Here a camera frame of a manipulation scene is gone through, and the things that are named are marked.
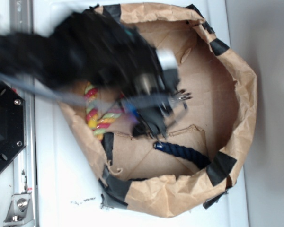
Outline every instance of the black electrical tape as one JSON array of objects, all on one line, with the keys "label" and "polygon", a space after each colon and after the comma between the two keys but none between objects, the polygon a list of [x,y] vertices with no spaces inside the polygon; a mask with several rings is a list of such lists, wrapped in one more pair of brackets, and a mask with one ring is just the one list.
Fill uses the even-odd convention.
[{"label": "black electrical tape", "polygon": [[114,134],[112,132],[104,133],[101,143],[105,150],[107,159],[111,161],[111,165],[112,165],[113,164]]},{"label": "black electrical tape", "polygon": [[210,208],[214,203],[218,202],[219,199],[220,199],[223,195],[225,195],[225,194],[227,194],[227,191],[225,191],[225,192],[223,192],[222,194],[217,195],[216,197],[214,197],[214,198],[212,198],[212,199],[206,201],[205,203],[203,203],[203,207],[204,207],[205,209]]},{"label": "black electrical tape", "polygon": [[[191,9],[191,10],[194,10],[197,12],[197,14],[199,14],[201,17],[203,17],[203,15],[201,14],[200,10],[194,5],[194,4],[191,4],[189,6],[186,6],[186,8],[188,9]],[[203,28],[206,29],[209,34],[212,34],[214,33],[214,30],[212,27],[210,27],[209,23],[207,21],[205,21],[203,24],[202,24]]]},{"label": "black electrical tape", "polygon": [[229,49],[229,46],[218,38],[212,40],[209,44],[212,47],[214,55],[216,56],[225,53]]},{"label": "black electrical tape", "polygon": [[100,185],[103,189],[104,205],[108,207],[120,207],[126,208],[127,203],[125,202],[126,195],[132,184],[132,181],[121,181],[116,177],[112,176],[107,168],[103,171],[103,179],[107,183],[107,187],[99,180]]},{"label": "black electrical tape", "polygon": [[120,4],[103,6],[103,15],[111,16],[115,21],[120,22],[120,18],[121,18]]},{"label": "black electrical tape", "polygon": [[206,172],[213,186],[221,183],[231,172],[237,160],[222,152],[218,152]]}]

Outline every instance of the black mounting plate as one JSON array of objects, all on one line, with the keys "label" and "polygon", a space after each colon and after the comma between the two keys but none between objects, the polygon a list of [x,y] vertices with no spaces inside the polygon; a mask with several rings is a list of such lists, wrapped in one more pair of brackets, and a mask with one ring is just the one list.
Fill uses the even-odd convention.
[{"label": "black mounting plate", "polygon": [[0,83],[0,174],[24,147],[24,100]]}]

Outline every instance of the blue rope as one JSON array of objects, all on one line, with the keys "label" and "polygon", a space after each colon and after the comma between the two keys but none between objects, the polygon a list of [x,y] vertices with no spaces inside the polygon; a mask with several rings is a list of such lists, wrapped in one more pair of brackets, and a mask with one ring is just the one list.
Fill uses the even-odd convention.
[{"label": "blue rope", "polygon": [[210,164],[208,157],[202,155],[200,152],[192,148],[179,146],[178,144],[159,142],[154,144],[154,148],[167,154],[192,161],[199,169],[203,169]]}]

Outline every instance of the twisted rope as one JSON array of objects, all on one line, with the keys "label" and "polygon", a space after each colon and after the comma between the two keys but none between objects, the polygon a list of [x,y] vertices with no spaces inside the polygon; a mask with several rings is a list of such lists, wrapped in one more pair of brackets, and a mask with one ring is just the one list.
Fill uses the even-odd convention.
[{"label": "twisted rope", "polygon": [[178,144],[171,143],[160,143],[156,142],[154,148],[160,151],[163,151],[167,154],[184,158],[188,161],[193,162],[199,169],[203,169],[210,164],[208,157],[202,155],[200,152],[180,146]]},{"label": "twisted rope", "polygon": [[88,103],[86,108],[86,121],[88,126],[93,130],[94,136],[101,141],[107,128],[121,116],[122,111],[112,108],[99,119],[98,109],[94,105],[94,101],[98,96],[97,93],[98,89],[92,84],[88,84],[85,89],[84,98]]}]

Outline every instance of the paper bag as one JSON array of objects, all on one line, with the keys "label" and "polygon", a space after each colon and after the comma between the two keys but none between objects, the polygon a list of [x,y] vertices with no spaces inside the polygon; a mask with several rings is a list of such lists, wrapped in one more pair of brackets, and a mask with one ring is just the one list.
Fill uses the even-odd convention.
[{"label": "paper bag", "polygon": [[[85,122],[84,110],[61,104],[80,148],[103,187],[104,204],[173,217],[236,184],[256,123],[257,79],[253,70],[219,40],[193,6],[141,3],[96,11],[135,26],[156,48],[171,49],[181,82],[193,98],[188,113],[168,130],[168,142],[198,150],[211,164],[192,162],[153,148],[155,140],[133,138],[124,115],[111,125],[105,149]],[[84,83],[74,92],[83,95]]]}]

